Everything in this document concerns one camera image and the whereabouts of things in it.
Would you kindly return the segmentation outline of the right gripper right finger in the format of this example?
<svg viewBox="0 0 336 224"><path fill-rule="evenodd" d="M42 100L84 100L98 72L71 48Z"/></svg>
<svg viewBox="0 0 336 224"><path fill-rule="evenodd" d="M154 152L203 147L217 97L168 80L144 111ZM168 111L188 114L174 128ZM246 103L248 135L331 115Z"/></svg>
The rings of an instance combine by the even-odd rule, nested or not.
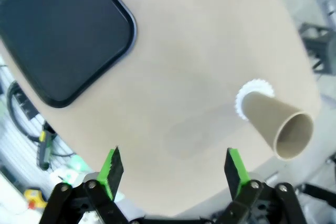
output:
<svg viewBox="0 0 336 224"><path fill-rule="evenodd" d="M215 223L307 223L293 186L251 179L238 149L227 149L224 172L232 201Z"/></svg>

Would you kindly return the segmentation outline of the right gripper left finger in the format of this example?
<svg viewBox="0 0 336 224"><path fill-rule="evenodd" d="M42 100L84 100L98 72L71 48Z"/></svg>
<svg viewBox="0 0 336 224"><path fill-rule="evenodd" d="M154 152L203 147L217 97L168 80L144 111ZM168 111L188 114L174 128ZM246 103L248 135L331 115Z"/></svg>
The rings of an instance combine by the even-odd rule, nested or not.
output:
<svg viewBox="0 0 336 224"><path fill-rule="evenodd" d="M123 171L119 148L111 149L97 178L54 187L39 222L79 223L84 213L95 212L103 223L128 223L114 202Z"/></svg>

